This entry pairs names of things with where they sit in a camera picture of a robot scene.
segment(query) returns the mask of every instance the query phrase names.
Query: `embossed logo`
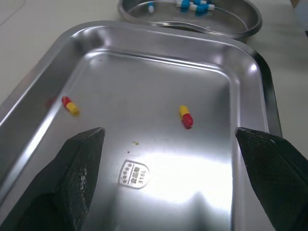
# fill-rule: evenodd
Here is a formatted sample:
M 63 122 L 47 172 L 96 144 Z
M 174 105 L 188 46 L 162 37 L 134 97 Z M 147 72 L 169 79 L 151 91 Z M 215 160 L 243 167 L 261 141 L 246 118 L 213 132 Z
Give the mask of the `embossed logo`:
M 133 189 L 141 189 L 146 186 L 149 178 L 150 171 L 146 165 L 125 160 L 119 174 L 118 184 Z

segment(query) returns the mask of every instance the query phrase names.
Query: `tray bottom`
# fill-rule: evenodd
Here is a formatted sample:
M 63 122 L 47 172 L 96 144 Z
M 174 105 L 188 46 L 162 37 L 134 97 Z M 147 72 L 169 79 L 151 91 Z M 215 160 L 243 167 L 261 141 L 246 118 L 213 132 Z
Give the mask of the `tray bottom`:
M 144 21 L 155 23 L 180 22 L 200 26 L 203 29 L 213 32 L 232 34 L 247 30 L 247 26 L 243 20 L 233 13 L 220 8 L 206 13 L 196 13 L 191 10 L 183 10 L 176 7 L 176 5 L 170 1 L 154 1 L 154 13 L 148 13 L 148 3 L 136 5 L 130 9 L 128 13 Z

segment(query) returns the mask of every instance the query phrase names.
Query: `kidney-shaped metal dish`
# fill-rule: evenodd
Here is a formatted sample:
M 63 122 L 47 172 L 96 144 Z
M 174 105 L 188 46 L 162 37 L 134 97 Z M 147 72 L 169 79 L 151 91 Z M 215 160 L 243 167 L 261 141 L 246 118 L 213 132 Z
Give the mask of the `kidney-shaped metal dish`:
M 63 107 L 64 95 L 79 116 Z M 180 105 L 188 106 L 192 129 L 183 126 Z M 234 133 L 238 126 L 281 130 L 269 67 L 241 42 L 127 23 L 79 25 L 18 85 L 0 121 L 0 201 L 17 179 L 0 223 L 65 140 L 104 127 L 84 230 L 272 228 Z
M 148 12 L 147 0 L 120 0 L 118 9 L 131 23 L 164 26 L 237 40 L 252 36 L 262 27 L 259 10 L 247 0 L 213 0 L 214 11 L 204 14 L 176 7 L 174 1 L 155 0 L 154 12 Z

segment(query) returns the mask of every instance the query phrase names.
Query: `pill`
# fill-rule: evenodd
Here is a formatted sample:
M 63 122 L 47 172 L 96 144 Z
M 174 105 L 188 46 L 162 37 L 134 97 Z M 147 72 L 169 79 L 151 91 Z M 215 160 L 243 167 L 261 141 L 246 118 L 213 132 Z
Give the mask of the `pill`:
M 184 105 L 180 106 L 180 115 L 184 127 L 186 129 L 190 129 L 193 126 L 193 118 L 186 106 Z
M 77 116 L 79 114 L 79 109 L 78 107 L 71 101 L 70 98 L 68 98 L 67 96 L 64 96 L 62 98 L 62 103 L 64 105 L 64 107 L 73 115 Z
M 189 8 L 190 4 L 192 4 L 189 0 L 176 0 L 175 3 L 177 7 L 181 8 Z
M 153 13 L 154 12 L 154 5 L 153 5 L 152 2 L 149 3 L 148 11 L 149 11 L 149 13 Z
M 193 3 L 195 5 L 201 5 L 201 4 L 206 4 L 206 1 L 204 1 L 204 0 L 193 0 Z
M 196 12 L 205 12 L 207 10 L 213 11 L 215 6 L 212 4 L 202 4 L 202 5 L 190 5 L 189 9 Z

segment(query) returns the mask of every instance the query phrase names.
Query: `blue and white capsule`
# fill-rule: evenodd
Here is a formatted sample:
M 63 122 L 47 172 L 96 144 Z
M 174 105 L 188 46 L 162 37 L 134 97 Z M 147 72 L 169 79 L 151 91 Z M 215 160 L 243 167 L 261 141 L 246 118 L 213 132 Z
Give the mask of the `blue and white capsule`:
M 202 5 L 202 4 L 206 4 L 206 1 L 204 1 L 204 0 L 193 0 L 193 3 L 195 5 Z
M 212 4 L 203 4 L 203 5 L 190 5 L 189 9 L 192 11 L 203 13 L 205 11 L 213 11 L 215 9 L 215 6 Z
M 149 13 L 154 13 L 154 4 L 153 2 L 150 2 L 148 5 L 148 12 Z
M 192 4 L 189 0 L 175 0 L 174 3 L 177 7 L 181 8 L 189 8 L 189 6 Z

